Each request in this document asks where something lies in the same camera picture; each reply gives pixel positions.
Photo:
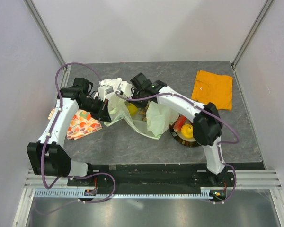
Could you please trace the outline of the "orange fake citrus fruit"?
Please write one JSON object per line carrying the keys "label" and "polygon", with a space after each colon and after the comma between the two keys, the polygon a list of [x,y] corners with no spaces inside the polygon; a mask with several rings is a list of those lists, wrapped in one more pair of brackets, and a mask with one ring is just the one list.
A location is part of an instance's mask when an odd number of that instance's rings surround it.
{"label": "orange fake citrus fruit", "polygon": [[131,103],[129,103],[126,107],[127,107],[127,110],[129,112],[130,116],[135,116],[139,111],[139,109]]}

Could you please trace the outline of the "light green plastic bag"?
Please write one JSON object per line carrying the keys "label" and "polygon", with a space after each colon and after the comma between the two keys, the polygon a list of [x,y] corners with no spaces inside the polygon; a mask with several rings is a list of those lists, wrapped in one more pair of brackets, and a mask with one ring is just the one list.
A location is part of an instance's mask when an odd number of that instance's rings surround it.
{"label": "light green plastic bag", "polygon": [[125,120],[135,132],[145,137],[158,140],[179,116],[178,112],[166,105],[149,102],[147,104],[149,106],[147,122],[143,122],[138,113],[135,116],[130,116],[126,107],[129,103],[130,102],[119,98],[116,94],[113,95],[108,100],[108,111],[112,121],[105,122],[104,125],[109,127],[120,120]]}

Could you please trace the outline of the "orange red fake fruit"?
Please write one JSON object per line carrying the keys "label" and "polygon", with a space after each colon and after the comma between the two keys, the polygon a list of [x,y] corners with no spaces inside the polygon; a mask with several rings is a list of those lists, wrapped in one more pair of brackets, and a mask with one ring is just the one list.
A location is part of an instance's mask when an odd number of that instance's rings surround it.
{"label": "orange red fake fruit", "polygon": [[187,118],[185,116],[180,115],[174,123],[174,126],[173,126],[174,131],[175,132],[180,131],[181,128],[183,127],[183,125],[186,124],[186,120],[187,120]]}

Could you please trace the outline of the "yellow fake fruit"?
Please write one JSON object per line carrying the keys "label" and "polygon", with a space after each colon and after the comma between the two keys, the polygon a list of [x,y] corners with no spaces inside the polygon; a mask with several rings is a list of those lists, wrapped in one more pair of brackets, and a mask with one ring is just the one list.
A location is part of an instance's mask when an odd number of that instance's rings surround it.
{"label": "yellow fake fruit", "polygon": [[181,127],[181,134],[186,139],[191,139],[194,137],[193,135],[193,126],[191,124],[184,124]]}

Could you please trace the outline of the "brown fake longan bunch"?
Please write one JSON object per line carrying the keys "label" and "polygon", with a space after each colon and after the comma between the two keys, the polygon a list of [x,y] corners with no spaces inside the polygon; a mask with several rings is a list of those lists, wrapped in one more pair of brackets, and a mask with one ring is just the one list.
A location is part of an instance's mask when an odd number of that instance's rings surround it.
{"label": "brown fake longan bunch", "polygon": [[141,120],[143,122],[147,122],[147,111],[148,111],[149,106],[146,106],[145,108],[141,108],[138,111],[138,115],[140,116]]}

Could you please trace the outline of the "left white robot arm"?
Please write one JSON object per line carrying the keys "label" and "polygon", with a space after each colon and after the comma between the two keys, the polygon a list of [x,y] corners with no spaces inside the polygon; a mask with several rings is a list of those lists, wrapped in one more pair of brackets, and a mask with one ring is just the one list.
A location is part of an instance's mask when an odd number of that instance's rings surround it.
{"label": "left white robot arm", "polygon": [[91,165],[71,160],[64,151],[64,141],[69,125],[81,109],[89,112],[99,121],[111,122],[108,112],[109,96],[114,89],[100,83],[94,97],[89,96],[93,83],[85,78],[75,78],[71,87],[60,89],[53,116],[37,142],[30,142],[27,154],[36,175],[53,177],[78,177],[84,186],[94,182],[94,174],[89,171]]}

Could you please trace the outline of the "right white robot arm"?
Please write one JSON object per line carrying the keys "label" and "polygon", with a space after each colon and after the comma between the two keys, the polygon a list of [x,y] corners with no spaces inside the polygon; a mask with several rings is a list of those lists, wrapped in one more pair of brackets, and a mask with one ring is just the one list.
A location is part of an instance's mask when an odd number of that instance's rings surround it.
{"label": "right white robot arm", "polygon": [[220,185],[224,181],[226,170],[219,151],[222,123],[217,120],[219,114],[215,105],[193,101],[160,80],[151,82],[142,73],[130,82],[133,85],[132,98],[138,99],[134,104],[144,107],[148,100],[154,101],[178,112],[192,123],[193,137],[204,149],[208,183],[212,186]]}

